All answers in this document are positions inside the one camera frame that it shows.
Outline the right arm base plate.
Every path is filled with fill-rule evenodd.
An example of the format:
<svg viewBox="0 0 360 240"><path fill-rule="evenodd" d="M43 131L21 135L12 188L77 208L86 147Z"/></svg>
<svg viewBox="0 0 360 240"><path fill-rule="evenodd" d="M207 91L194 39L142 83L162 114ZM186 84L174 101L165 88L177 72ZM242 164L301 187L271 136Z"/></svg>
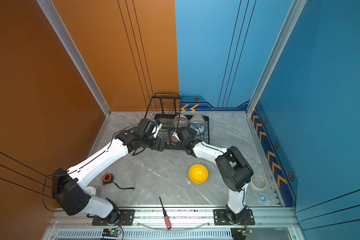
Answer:
<svg viewBox="0 0 360 240"><path fill-rule="evenodd" d="M254 226L255 217L251 209L245 208L240 213L235 214L229 209L214 209L214 223L216 226L223 225L247 225Z"/></svg>

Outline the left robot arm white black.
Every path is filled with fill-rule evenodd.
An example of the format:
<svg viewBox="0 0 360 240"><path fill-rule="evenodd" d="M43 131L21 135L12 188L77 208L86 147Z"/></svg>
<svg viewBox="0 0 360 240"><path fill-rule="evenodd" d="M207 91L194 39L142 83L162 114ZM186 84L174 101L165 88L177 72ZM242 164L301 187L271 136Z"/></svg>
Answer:
<svg viewBox="0 0 360 240"><path fill-rule="evenodd" d="M116 224L120 218L119 207L108 198L100 198L84 190L103 170L129 153L139 154L138 149L149 148L162 152L167 141L154 134L139 136L134 128L113 135L112 140L100 151L83 162L52 175L52 198L69 216L79 213L102 219L106 224Z"/></svg>

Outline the yellow bowl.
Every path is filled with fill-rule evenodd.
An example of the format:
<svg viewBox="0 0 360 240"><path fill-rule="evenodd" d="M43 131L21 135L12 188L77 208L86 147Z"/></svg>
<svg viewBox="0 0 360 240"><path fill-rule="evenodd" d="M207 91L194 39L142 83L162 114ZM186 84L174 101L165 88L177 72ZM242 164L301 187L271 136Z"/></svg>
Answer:
<svg viewBox="0 0 360 240"><path fill-rule="evenodd" d="M201 164L195 164L189 169L189 178L193 183L202 184L207 181L209 177L208 169Z"/></svg>

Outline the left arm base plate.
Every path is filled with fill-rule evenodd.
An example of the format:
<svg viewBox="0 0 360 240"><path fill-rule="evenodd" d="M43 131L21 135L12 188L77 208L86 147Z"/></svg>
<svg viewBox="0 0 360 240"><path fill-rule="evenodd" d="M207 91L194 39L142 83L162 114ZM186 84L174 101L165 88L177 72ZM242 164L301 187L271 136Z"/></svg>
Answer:
<svg viewBox="0 0 360 240"><path fill-rule="evenodd" d="M121 209L114 221L102 219L95 216L92 221L92 226L132 226L135 218L134 209Z"/></svg>

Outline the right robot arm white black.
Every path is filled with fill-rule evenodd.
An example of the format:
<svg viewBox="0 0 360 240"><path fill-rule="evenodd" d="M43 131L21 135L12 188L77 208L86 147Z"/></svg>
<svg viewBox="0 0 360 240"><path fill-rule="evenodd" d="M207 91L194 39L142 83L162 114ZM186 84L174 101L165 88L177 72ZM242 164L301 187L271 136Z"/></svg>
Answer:
<svg viewBox="0 0 360 240"><path fill-rule="evenodd" d="M229 188L226 205L227 218L232 225L245 225L250 216L246 194L254 170L237 147L219 148L196 139L197 131L181 127L175 131L177 146L188 155L213 162L217 165L225 185Z"/></svg>

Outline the orange patterned bowl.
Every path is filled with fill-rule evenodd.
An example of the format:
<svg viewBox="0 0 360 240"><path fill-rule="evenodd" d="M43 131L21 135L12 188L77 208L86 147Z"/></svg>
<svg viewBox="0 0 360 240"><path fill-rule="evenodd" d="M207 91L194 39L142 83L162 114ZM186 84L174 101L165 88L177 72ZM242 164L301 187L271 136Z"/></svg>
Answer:
<svg viewBox="0 0 360 240"><path fill-rule="evenodd" d="M177 133L173 133L173 134L171 135L171 142L172 142L173 144L177 144L177 143L179 142L179 138L178 138Z"/></svg>

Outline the blue floral bowl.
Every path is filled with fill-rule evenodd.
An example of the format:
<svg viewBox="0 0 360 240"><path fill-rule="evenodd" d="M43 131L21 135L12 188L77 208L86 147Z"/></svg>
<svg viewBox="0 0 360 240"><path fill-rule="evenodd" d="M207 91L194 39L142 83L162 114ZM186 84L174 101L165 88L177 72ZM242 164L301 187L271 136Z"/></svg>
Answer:
<svg viewBox="0 0 360 240"><path fill-rule="evenodd" d="M194 115L191 117L190 127L197 132L197 136L203 135L206 132L206 120L201 115Z"/></svg>

